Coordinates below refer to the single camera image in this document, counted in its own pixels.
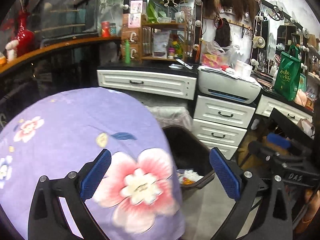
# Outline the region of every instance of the blue pad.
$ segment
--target blue pad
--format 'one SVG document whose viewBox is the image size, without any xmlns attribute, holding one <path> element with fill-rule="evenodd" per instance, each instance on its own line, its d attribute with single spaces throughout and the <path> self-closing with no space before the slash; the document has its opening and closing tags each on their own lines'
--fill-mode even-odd
<svg viewBox="0 0 320 240">
<path fill-rule="evenodd" d="M 238 201 L 240 199 L 240 183 L 225 162 L 225 157 L 221 157 L 213 148 L 209 160 L 228 197 Z"/>
<path fill-rule="evenodd" d="M 111 153 L 106 150 L 81 182 L 80 198 L 82 201 L 92 198 L 110 164 Z"/>
<path fill-rule="evenodd" d="M 267 141 L 270 143 L 273 143 L 275 145 L 278 145 L 279 147 L 283 149 L 288 149 L 291 146 L 291 142 L 286 140 L 285 138 L 281 137 L 278 134 L 269 133 L 267 136 Z"/>
</svg>

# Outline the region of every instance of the green bag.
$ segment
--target green bag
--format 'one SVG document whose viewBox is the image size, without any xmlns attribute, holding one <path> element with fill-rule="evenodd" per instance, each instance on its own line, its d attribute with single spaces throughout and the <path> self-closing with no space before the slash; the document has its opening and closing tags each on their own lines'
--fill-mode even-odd
<svg viewBox="0 0 320 240">
<path fill-rule="evenodd" d="M 275 90 L 288 101 L 296 98 L 300 74 L 301 61 L 298 59 L 299 50 L 291 45 L 288 53 L 281 52 L 281 63 L 275 82 Z"/>
</svg>

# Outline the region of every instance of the drawer knob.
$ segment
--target drawer knob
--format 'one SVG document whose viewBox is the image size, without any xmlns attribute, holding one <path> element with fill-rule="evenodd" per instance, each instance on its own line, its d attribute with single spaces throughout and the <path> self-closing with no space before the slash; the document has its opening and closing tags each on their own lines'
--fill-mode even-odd
<svg viewBox="0 0 320 240">
<path fill-rule="evenodd" d="M 143 85 L 143 84 L 144 84 L 143 81 L 141 81 L 141 82 L 134 82 L 134 81 L 132 81 L 132 80 L 129 80 L 129 82 L 130 82 L 130 84 L 135 84 L 135 85 Z"/>
<path fill-rule="evenodd" d="M 222 116 L 224 116 L 224 117 L 233 117 L 233 114 L 231 114 L 231 115 L 221 114 L 220 111 L 218 112 L 218 114 L 220 114 L 220 115 L 222 115 Z"/>
<path fill-rule="evenodd" d="M 223 139 L 223 138 L 225 138 L 225 134 L 221 137 L 221 136 L 216 136 L 216 135 L 214 135 L 214 133 L 212 132 L 211 133 L 211 135 L 212 135 L 212 137 L 215 137 L 215 138 L 218 138 L 218 139 Z"/>
<path fill-rule="evenodd" d="M 288 117 L 291 117 L 292 119 L 296 119 L 296 116 L 291 116 L 288 114 Z"/>
</svg>

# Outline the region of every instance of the red vase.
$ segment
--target red vase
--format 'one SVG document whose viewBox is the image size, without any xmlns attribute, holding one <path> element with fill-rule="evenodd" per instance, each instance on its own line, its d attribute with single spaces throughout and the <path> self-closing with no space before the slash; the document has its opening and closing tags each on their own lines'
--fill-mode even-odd
<svg viewBox="0 0 320 240">
<path fill-rule="evenodd" d="M 19 31 L 15 39 L 19 41 L 17 46 L 17 56 L 20 57 L 34 50 L 35 36 L 32 31 L 27 29 L 27 17 L 29 13 L 22 12 L 19 16 L 20 26 Z"/>
</svg>

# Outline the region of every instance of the white printer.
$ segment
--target white printer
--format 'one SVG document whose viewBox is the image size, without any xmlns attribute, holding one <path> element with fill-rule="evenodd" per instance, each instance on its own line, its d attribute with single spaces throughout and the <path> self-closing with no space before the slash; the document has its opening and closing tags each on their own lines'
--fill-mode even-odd
<svg viewBox="0 0 320 240">
<path fill-rule="evenodd" d="M 262 88 L 254 78 L 245 81 L 237 75 L 204 66 L 200 66 L 198 70 L 199 89 L 204 94 L 250 104 Z"/>
</svg>

